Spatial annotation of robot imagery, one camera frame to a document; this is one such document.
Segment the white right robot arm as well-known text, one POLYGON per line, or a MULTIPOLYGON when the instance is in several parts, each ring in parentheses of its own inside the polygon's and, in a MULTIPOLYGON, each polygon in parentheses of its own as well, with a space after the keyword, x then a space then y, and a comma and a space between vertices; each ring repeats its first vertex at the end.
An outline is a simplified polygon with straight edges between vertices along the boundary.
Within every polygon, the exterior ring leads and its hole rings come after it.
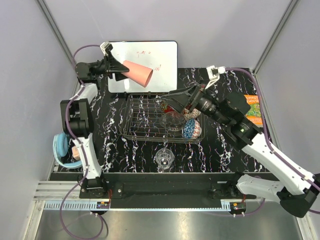
POLYGON ((208 116, 221 126, 227 143, 256 159, 277 178, 271 181, 238 173, 227 185, 230 197, 253 195, 272 200, 298 218, 311 210, 320 193, 319 174, 303 169, 274 147, 263 131, 246 117, 251 107, 242 93, 232 92, 223 100, 217 100, 201 85, 194 85, 170 91, 161 98, 178 113, 197 109, 208 116))

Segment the brown patterned bowl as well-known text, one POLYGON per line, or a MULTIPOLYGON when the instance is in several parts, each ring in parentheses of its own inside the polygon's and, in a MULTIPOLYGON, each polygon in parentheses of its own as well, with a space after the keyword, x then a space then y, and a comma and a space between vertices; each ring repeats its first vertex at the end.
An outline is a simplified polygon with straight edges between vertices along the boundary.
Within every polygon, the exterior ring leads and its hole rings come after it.
POLYGON ((196 108, 194 108, 192 111, 185 108, 183 114, 188 119, 196 119, 201 115, 201 112, 196 108))

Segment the blue triangle pattern bowl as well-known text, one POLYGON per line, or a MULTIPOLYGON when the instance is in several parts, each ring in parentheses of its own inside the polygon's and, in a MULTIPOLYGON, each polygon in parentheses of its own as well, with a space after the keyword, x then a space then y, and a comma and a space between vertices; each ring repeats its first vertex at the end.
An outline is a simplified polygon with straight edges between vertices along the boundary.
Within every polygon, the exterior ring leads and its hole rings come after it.
POLYGON ((190 118, 182 129, 182 137, 185 139, 196 139, 201 133, 200 123, 194 118, 190 118))

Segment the pink plastic cup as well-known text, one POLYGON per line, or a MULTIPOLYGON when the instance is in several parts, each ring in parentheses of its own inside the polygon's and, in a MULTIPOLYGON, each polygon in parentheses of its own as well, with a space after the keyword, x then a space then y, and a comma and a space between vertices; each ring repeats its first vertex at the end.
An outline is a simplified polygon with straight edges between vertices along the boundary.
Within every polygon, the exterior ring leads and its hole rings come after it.
POLYGON ((144 88, 147 87, 153 75, 153 69, 127 60, 122 64, 129 69, 128 72, 123 73, 124 76, 144 88))

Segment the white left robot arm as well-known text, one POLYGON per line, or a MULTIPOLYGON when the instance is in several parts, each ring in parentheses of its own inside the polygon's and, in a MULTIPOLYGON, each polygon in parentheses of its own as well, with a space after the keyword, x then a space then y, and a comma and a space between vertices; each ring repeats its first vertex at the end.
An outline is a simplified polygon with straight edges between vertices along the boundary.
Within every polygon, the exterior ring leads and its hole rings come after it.
POLYGON ((104 50, 102 60, 79 62, 74 70, 80 88, 71 99, 60 102, 60 110, 63 131, 76 147, 83 169, 83 177, 77 184, 80 186, 80 197, 110 198, 112 190, 102 173, 93 143, 94 121, 90 104, 100 89, 98 76, 112 77, 129 69, 116 60, 111 50, 104 50))

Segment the red floral bowl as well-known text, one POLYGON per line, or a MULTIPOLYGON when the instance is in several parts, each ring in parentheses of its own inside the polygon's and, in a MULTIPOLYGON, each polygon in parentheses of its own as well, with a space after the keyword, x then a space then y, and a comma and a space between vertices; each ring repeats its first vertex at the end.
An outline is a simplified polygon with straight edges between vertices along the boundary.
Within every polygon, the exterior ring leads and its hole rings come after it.
POLYGON ((175 112, 175 110, 164 100, 160 102, 160 108, 165 114, 170 112, 175 112))

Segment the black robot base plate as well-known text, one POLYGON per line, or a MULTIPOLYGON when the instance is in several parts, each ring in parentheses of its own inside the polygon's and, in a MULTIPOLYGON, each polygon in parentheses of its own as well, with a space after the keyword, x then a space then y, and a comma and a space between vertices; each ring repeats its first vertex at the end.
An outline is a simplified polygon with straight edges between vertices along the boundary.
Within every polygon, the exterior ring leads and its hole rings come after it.
POLYGON ((227 183, 238 173, 106 173, 112 190, 111 201, 178 201, 208 203, 217 200, 242 199, 235 190, 227 192, 227 183))

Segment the clear glass plate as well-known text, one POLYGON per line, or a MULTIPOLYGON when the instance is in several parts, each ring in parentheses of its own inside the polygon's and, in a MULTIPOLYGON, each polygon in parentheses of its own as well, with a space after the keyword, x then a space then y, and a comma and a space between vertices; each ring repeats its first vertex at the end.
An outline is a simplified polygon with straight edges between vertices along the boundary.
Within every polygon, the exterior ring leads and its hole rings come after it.
POLYGON ((166 130, 171 132, 181 131, 188 119, 181 113, 171 111, 165 113, 159 119, 159 124, 166 130))

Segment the clear drinking glass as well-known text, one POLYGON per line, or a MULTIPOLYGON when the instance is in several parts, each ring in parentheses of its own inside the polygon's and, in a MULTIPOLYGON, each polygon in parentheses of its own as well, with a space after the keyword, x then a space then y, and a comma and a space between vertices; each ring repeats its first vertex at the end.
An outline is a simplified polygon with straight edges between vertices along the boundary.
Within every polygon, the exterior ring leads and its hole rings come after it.
POLYGON ((158 172, 163 173, 169 171, 175 156, 170 149, 162 148, 156 152, 154 159, 158 165, 158 172))

